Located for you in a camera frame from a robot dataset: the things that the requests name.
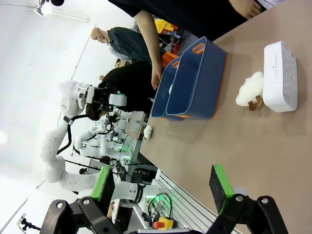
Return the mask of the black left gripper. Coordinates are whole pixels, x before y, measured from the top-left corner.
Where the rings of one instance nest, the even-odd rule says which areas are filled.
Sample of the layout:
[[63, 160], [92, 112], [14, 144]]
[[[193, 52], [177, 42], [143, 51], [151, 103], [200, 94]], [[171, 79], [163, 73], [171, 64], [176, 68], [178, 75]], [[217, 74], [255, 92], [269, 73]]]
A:
[[117, 94], [117, 89], [110, 85], [96, 87], [91, 107], [95, 110], [113, 110], [113, 105], [109, 103], [110, 94]]

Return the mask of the person's right hand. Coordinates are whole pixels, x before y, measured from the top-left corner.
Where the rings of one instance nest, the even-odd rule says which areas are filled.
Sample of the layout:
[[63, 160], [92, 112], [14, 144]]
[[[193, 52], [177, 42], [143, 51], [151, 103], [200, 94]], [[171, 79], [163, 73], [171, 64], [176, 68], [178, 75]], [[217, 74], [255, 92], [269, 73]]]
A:
[[154, 90], [156, 90], [159, 87], [161, 77], [162, 77], [162, 70], [155, 70], [155, 69], [152, 70], [151, 84]]

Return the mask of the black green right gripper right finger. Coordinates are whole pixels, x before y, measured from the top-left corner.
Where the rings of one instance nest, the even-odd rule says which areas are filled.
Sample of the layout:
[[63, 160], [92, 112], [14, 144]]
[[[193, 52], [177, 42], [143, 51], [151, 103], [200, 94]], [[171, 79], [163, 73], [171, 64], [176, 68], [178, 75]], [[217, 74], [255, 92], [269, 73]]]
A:
[[209, 186], [218, 216], [207, 233], [230, 234], [237, 224], [246, 225], [252, 234], [288, 233], [275, 200], [235, 193], [221, 164], [212, 165]]

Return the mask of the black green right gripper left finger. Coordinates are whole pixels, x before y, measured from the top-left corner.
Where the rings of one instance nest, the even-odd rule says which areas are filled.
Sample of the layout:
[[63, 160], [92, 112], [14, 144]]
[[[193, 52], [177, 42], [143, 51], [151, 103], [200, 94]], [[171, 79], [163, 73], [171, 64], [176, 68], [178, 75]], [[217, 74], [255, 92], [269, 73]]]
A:
[[78, 198], [71, 204], [59, 199], [50, 204], [41, 233], [76, 234], [80, 228], [88, 228], [94, 234], [120, 233], [107, 217], [114, 189], [112, 169], [102, 168], [89, 196]]

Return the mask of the person's left hand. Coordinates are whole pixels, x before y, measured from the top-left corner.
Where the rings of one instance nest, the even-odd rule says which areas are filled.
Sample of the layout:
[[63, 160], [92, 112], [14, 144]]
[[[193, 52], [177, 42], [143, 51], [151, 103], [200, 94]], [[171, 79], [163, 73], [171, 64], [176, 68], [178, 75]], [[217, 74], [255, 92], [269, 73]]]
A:
[[254, 0], [229, 0], [229, 2], [236, 12], [248, 20], [262, 12], [261, 6]]

